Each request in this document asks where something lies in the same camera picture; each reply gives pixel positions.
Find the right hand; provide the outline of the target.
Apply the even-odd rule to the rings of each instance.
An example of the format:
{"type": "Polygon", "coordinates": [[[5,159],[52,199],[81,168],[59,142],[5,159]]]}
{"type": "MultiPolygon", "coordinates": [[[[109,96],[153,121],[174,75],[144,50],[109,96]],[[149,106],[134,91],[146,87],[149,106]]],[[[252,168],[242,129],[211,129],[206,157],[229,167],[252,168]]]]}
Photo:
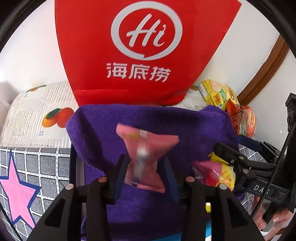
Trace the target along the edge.
{"type": "MultiPolygon", "coordinates": [[[[257,213],[255,214],[253,221],[255,222],[256,226],[259,230],[262,230],[266,227],[266,222],[262,218],[263,212],[262,208],[260,207],[257,213]]],[[[281,230],[281,228],[293,217],[293,213],[290,212],[287,208],[279,209],[273,215],[273,222],[275,223],[271,231],[264,236],[265,240],[272,240],[274,236],[281,230]]]]}

